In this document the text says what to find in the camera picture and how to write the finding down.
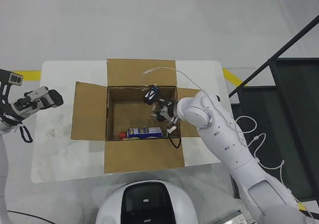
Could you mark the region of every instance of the can label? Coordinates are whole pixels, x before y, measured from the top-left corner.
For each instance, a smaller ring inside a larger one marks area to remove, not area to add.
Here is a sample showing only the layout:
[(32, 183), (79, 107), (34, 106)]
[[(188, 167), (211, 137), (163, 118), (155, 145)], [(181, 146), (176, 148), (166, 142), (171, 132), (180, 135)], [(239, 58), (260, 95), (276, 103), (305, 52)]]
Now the can label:
[(128, 137), (161, 137), (161, 128), (130, 128), (128, 130)]

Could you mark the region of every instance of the small blue object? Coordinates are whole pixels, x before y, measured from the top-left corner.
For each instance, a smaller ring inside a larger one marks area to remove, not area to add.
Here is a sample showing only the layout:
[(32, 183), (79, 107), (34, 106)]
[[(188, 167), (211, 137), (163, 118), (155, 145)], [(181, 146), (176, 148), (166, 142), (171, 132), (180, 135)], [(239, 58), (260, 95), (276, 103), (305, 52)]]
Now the small blue object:
[(120, 139), (122, 138), (139, 138), (145, 139), (150, 137), (161, 138), (163, 135), (161, 133), (160, 127), (155, 128), (130, 128), (126, 132), (119, 134)]

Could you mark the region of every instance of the floor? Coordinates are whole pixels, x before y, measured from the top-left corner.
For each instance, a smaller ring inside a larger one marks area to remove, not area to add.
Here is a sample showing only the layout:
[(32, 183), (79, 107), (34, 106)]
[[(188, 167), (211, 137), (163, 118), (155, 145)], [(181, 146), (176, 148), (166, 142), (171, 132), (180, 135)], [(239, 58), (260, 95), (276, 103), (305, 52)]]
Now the floor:
[[(156, 58), (218, 60), (245, 79), (319, 14), (319, 0), (112, 0), (0, 1), (0, 68), (41, 70), (46, 60)], [(285, 57), (319, 57), (319, 25)], [(271, 85), (263, 71), (250, 85)], [(234, 88), (227, 82), (228, 91)], [(12, 99), (39, 87), (38, 81), (12, 91)], [(26, 121), (33, 133), (35, 116)], [(135, 180), (159, 178), (184, 188), (200, 223), (241, 209), (232, 198), (222, 164), (141, 172), (102, 178), (33, 184), (32, 145), (18, 133), (6, 135), (10, 173), (8, 209), (55, 223), (94, 223), (102, 201)], [(14, 223), (43, 223), (17, 214)]]

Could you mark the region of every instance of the cardboard box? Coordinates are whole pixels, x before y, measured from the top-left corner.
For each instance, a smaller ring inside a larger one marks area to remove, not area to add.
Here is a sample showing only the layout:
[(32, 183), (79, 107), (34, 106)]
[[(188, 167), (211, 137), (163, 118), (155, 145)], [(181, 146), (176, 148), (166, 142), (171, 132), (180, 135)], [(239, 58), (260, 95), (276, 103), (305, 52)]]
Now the cardboard box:
[[(172, 100), (194, 97), (198, 90), (177, 88), (174, 60), (108, 59), (108, 86), (77, 82), (73, 106), (71, 139), (105, 141), (105, 173), (133, 172), (184, 167), (183, 148), (176, 149), (166, 137), (120, 140), (128, 128), (161, 127), (163, 136), (168, 122), (150, 116), (151, 107), (142, 99), (149, 85), (157, 84), (162, 95)], [(180, 122), (180, 137), (198, 137), (197, 130)]]

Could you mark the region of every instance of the white tabletop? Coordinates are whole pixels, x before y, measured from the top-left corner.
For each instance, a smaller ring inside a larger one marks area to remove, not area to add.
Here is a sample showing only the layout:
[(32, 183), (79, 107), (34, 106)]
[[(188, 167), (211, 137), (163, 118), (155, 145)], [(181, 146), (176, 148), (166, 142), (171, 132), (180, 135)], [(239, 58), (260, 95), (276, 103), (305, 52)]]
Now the white tabletop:
[[(223, 70), (217, 61), (175, 62), (201, 88), (219, 95), (221, 103), (232, 113)], [(73, 101), (76, 81), (107, 86), (107, 62), (49, 61), (42, 66), (41, 86), (57, 90), (64, 104), (37, 113), (31, 179), (47, 183), (104, 176), (104, 141), (71, 140)], [(197, 88), (177, 73), (177, 86)], [(220, 162), (201, 138), (182, 138), (185, 166)]]

